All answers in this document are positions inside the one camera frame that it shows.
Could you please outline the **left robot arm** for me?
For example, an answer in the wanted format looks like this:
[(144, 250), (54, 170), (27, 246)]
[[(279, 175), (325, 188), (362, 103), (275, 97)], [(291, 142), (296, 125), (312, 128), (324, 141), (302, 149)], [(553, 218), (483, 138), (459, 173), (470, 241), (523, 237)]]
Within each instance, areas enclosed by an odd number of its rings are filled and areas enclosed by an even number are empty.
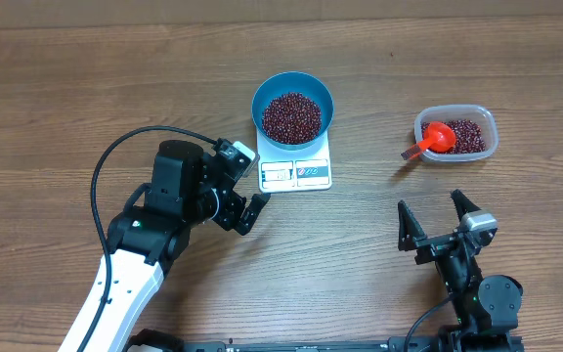
[(132, 329), (188, 246), (193, 227), (212, 220), (241, 235), (251, 230), (269, 196), (244, 198), (233, 188), (258, 158), (243, 143), (224, 139), (212, 153), (187, 141), (162, 142), (151, 181), (109, 223), (108, 252), (62, 350), (187, 350), (173, 335)]

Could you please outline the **orange measuring scoop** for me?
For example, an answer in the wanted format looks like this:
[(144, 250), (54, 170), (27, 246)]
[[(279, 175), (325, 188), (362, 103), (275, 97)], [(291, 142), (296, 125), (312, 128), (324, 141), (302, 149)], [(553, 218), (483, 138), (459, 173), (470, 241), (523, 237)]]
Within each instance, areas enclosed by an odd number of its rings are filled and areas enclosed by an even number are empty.
[(433, 121), (423, 132), (422, 140), (401, 153), (403, 160), (420, 156), (427, 150), (436, 153), (446, 152), (456, 144), (456, 134), (447, 124)]

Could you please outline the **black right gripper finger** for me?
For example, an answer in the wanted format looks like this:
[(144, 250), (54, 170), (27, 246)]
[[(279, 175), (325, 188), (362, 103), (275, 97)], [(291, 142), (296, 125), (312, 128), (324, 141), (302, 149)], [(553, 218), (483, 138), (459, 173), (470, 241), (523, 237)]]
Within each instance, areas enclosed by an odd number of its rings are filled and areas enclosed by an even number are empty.
[(451, 192), (451, 199), (454, 202), (458, 216), (464, 216), (469, 212), (479, 211), (480, 207), (474, 204), (461, 190), (456, 189)]
[(426, 239), (419, 222), (414, 217), (411, 209), (407, 204), (400, 200), (398, 202), (399, 214), (399, 243), (398, 249), (400, 251), (410, 251), (417, 249), (419, 242)]

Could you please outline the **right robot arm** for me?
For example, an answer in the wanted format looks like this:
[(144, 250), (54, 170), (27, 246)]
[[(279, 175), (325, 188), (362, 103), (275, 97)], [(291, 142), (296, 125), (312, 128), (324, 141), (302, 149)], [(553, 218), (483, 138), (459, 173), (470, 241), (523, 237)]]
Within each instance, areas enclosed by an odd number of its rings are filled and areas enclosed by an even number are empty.
[[(518, 327), (524, 288), (505, 275), (485, 277), (475, 256), (490, 245), (498, 231), (494, 215), (474, 204), (462, 191), (451, 192), (459, 224), (448, 234), (428, 237), (404, 201), (398, 202), (401, 251), (414, 251), (418, 265), (433, 263), (447, 297), (423, 313), (402, 339), (404, 351), (522, 351)], [(442, 326), (434, 336), (413, 335), (431, 315), (447, 304), (457, 323)]]

